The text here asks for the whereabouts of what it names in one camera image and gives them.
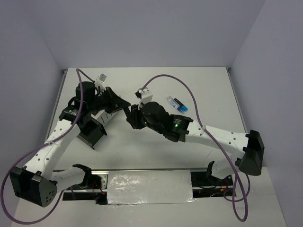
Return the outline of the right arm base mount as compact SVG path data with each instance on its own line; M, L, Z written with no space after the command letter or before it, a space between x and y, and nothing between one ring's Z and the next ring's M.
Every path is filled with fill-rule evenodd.
M219 179L211 175L214 161L208 164L206 170L191 171L191 185L193 198L223 197L232 196L233 181L228 175L224 179Z

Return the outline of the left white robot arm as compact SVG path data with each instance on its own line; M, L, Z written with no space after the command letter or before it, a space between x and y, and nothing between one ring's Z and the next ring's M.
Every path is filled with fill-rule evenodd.
M116 95L110 87L96 87L93 82L81 82L75 89L66 108L46 140L43 148L22 167L14 167L9 177L17 197L39 205L48 206L59 191L73 185L86 189L95 180L91 168L74 164L72 167L54 173L61 156L75 138L88 145L94 145L106 134L104 126L91 114L104 110L107 114L126 109L131 104Z

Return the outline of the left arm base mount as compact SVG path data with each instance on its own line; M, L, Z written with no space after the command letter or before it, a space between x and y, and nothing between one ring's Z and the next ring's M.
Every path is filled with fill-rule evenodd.
M71 168L54 173L58 191L64 191L63 201L92 201L97 205L107 205L108 174L97 173L91 168L74 164Z

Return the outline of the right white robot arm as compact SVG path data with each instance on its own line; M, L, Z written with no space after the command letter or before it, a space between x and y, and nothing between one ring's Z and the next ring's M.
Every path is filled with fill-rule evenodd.
M172 142L196 143L220 149L225 159L210 161L206 181L217 185L234 171L259 176L265 146L258 131L237 133L200 125L190 117L169 114L156 102L142 107L132 105L124 109L126 120L135 130L145 127L157 132Z

